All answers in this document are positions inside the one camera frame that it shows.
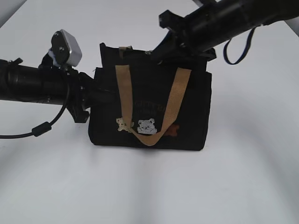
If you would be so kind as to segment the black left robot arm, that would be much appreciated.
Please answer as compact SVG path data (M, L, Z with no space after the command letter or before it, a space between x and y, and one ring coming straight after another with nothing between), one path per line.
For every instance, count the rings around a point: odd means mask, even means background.
M71 67L38 68L23 66L21 59L0 62L0 98L7 101L66 104L75 123L85 123L88 108L112 103L116 94L99 87L96 81Z

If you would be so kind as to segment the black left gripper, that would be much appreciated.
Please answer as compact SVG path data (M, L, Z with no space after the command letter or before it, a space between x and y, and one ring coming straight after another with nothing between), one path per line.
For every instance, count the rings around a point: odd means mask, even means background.
M70 86L67 110L75 123L87 122L90 115L88 108L113 104L117 101L117 87L114 79L91 78L76 69L69 69L67 78Z

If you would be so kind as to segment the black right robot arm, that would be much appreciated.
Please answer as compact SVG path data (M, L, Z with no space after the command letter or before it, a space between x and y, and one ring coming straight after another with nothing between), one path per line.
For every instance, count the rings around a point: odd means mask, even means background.
M157 62L191 59L197 56L215 59L214 47L261 25L298 17L297 0L198 0L199 8L181 17L166 10L159 25L168 29L152 51Z

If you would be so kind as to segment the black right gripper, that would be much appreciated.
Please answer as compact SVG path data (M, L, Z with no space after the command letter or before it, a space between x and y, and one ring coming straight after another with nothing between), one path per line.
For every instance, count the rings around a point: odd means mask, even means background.
M159 25L168 33L151 52L153 62L180 63L184 54L202 54L210 50L210 12L206 9L197 9L185 17L166 10L159 15Z

